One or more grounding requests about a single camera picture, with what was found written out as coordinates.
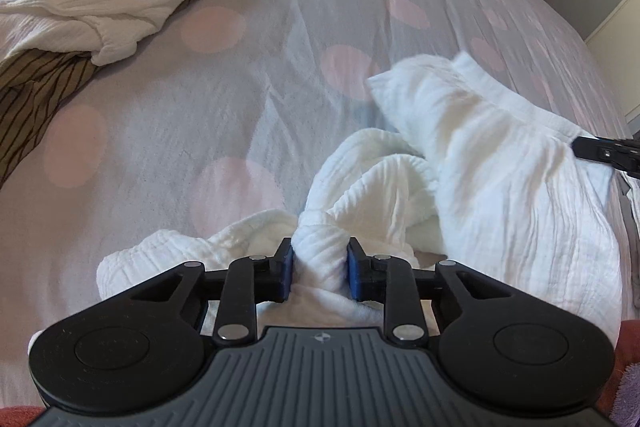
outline red cloth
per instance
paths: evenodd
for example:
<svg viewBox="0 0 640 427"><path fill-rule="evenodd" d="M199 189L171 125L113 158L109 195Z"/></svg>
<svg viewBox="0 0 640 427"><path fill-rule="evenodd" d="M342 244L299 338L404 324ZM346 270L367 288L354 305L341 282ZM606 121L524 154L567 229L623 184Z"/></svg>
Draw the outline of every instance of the red cloth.
<svg viewBox="0 0 640 427"><path fill-rule="evenodd" d="M613 401L616 399L620 380L627 365L638 362L640 362L640 320L622 321L618 345L616 346L616 365L613 368L613 374L604 386L597 404L598 409L604 414L609 415L611 413Z"/></svg>
<svg viewBox="0 0 640 427"><path fill-rule="evenodd" d="M19 405L0 409L0 427L26 427L44 411L44 407Z"/></svg>

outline purple towel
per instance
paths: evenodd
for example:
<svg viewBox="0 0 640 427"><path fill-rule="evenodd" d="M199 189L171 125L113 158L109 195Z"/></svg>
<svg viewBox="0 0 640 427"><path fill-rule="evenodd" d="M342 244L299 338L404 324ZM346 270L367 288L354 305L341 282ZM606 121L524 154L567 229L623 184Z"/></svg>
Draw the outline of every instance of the purple towel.
<svg viewBox="0 0 640 427"><path fill-rule="evenodd" d="M640 363L626 367L609 417L619 427L640 427Z"/></svg>

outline black circular joint cover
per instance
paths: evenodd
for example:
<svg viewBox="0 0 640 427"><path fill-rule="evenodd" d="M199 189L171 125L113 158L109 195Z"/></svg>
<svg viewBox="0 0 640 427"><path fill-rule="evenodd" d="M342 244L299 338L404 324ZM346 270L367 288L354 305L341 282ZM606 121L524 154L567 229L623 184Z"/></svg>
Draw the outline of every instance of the black circular joint cover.
<svg viewBox="0 0 640 427"><path fill-rule="evenodd" d="M148 409L188 387L204 364L204 346L162 304L124 301L104 313L96 305L45 330L29 365L47 404L115 415Z"/></svg>
<svg viewBox="0 0 640 427"><path fill-rule="evenodd" d="M614 363L596 326L517 295L470 304L442 333L438 357L461 391L515 415L592 405Z"/></svg>

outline gray bedsheet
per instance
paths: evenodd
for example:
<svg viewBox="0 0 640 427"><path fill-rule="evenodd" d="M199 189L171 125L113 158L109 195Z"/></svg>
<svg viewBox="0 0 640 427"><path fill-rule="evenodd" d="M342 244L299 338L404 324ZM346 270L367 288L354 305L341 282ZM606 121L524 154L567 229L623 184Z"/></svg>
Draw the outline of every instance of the gray bedsheet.
<svg viewBox="0 0 640 427"><path fill-rule="evenodd" d="M536 105L627 134L584 43L541 0L200 0L101 71L0 190L0 405L38 403L28 339L97 301L105 255L157 229L206 237L300 211L341 140L388 128L364 79L459 49ZM624 306L633 316L630 291Z"/></svg>

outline brown striped fabric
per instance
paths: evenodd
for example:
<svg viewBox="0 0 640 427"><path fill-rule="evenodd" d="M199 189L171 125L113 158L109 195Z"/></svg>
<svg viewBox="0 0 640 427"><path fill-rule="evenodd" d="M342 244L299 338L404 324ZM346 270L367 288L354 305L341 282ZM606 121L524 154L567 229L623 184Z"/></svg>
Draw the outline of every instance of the brown striped fabric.
<svg viewBox="0 0 640 427"><path fill-rule="evenodd" d="M175 11L195 0L184 0ZM90 52L27 50L0 62L0 187L99 69Z"/></svg>

